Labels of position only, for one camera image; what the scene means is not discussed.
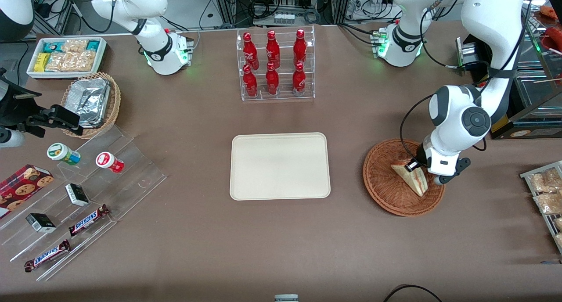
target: snickers bar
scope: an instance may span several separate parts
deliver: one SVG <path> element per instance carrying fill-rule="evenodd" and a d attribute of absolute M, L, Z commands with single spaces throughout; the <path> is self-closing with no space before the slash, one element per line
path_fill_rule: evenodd
<path fill-rule="evenodd" d="M 107 213 L 109 213 L 109 209 L 107 208 L 107 206 L 105 204 L 100 206 L 94 212 L 92 212 L 92 214 L 86 216 L 86 218 L 83 218 L 80 222 L 76 223 L 76 225 L 69 227 L 68 230 L 70 231 L 70 236 L 72 237 L 82 232 Z"/>
<path fill-rule="evenodd" d="M 70 248 L 70 244 L 69 244 L 68 240 L 63 240 L 62 243 L 60 243 L 58 246 L 49 250 L 48 252 L 45 252 L 44 254 L 39 256 L 38 258 L 28 260 L 25 263 L 25 266 L 24 266 L 25 272 L 31 272 L 32 270 L 34 270 L 35 268 L 40 266 L 40 264 L 46 262 L 47 260 L 51 260 L 55 256 L 58 256 L 59 254 L 61 254 L 63 252 L 70 252 L 71 250 L 72 249 Z"/>

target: red cookie box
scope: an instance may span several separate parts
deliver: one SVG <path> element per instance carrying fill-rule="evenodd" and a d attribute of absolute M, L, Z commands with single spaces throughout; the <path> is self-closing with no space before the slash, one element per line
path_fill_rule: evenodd
<path fill-rule="evenodd" d="M 26 165 L 0 182 L 0 219 L 53 180 L 51 173 L 43 168 Z"/>

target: cookie box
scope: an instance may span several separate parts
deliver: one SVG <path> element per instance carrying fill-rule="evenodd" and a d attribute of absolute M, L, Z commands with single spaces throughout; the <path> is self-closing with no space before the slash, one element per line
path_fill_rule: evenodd
<path fill-rule="evenodd" d="M 35 72 L 34 67 L 37 62 L 37 57 L 43 52 L 45 44 L 54 43 L 54 42 L 61 42 L 68 39 L 77 39 L 77 40 L 89 40 L 89 41 L 99 41 L 100 44 L 96 50 L 96 57 L 94 59 L 94 64 L 92 66 L 92 70 L 90 72 Z M 27 74 L 30 77 L 35 78 L 36 80 L 62 80 L 62 79 L 74 79 L 78 77 L 87 76 L 90 74 L 94 74 L 98 72 L 100 68 L 102 58 L 104 58 L 104 52 L 106 48 L 106 40 L 99 36 L 64 36 L 64 37 L 55 37 L 55 38 L 44 38 L 40 39 L 37 42 L 37 47 L 33 52 L 32 60 L 29 62 Z"/>
<path fill-rule="evenodd" d="M 50 172 L 37 166 L 26 165 L 8 179 L 0 182 L 0 219 L 14 211 L 53 180 Z"/>

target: clear acrylic shelf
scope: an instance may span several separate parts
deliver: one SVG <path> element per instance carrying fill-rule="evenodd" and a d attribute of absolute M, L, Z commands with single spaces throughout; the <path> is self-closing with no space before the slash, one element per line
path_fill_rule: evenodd
<path fill-rule="evenodd" d="M 6 217 L 8 221 L 0 226 L 2 250 L 8 254 L 11 262 L 22 266 L 22 272 L 26 261 L 40 256 L 68 238 L 72 250 L 32 271 L 31 275 L 37 281 L 54 276 L 166 179 L 135 146 L 133 139 L 117 126 L 98 134 L 77 151 L 82 158 L 76 166 L 64 162 L 58 164 L 52 172 L 55 181 L 48 186 L 51 190 L 28 200 L 17 211 L 10 213 Z M 103 151 L 109 151 L 125 162 L 121 173 L 115 174 L 96 166 L 95 158 Z M 81 207 L 70 202 L 65 190 L 70 182 L 84 188 L 90 200 L 89 205 Z M 107 205 L 110 214 L 71 238 L 68 228 L 102 204 Z M 31 212 L 47 214 L 57 229 L 51 234 L 35 232 L 25 219 Z"/>
<path fill-rule="evenodd" d="M 305 80 L 305 91 L 300 97 L 293 94 L 293 73 L 295 72 L 295 64 L 293 64 L 293 44 L 295 44 L 296 34 L 298 29 L 305 30 L 305 41 L 306 41 L 306 61 L 304 72 L 306 74 Z M 279 94 L 277 96 L 271 96 L 267 92 L 267 82 L 265 80 L 265 74 L 267 72 L 267 54 L 265 52 L 265 46 L 267 45 L 267 30 L 269 29 L 246 29 L 237 31 L 236 40 L 236 50 L 238 56 L 238 75 L 240 77 L 240 90 L 241 97 L 243 101 L 263 101 L 263 100 L 303 100 L 303 99 L 313 99 L 316 96 L 315 90 L 315 37 L 314 37 L 314 27 L 313 26 L 301 26 L 301 27 L 282 27 L 273 28 L 275 31 L 275 37 L 279 43 L 279 48 L 281 51 L 281 67 L 277 69 L 279 74 Z M 248 97 L 245 88 L 244 81 L 242 79 L 244 72 L 242 67 L 245 64 L 244 59 L 244 41 L 241 36 L 243 33 L 249 32 L 252 35 L 252 41 L 257 48 L 257 59 L 259 60 L 259 68 L 255 70 L 253 74 L 257 78 L 257 97 Z"/>

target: teal snack package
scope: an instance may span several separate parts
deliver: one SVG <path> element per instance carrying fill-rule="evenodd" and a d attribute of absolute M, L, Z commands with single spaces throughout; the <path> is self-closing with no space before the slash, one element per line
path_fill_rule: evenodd
<path fill-rule="evenodd" d="M 45 47 L 43 48 L 44 53 L 52 53 L 52 52 L 62 52 L 62 46 L 64 42 L 51 42 L 45 43 Z"/>
<path fill-rule="evenodd" d="M 98 50 L 98 46 L 100 46 L 99 41 L 90 41 L 86 50 Z"/>

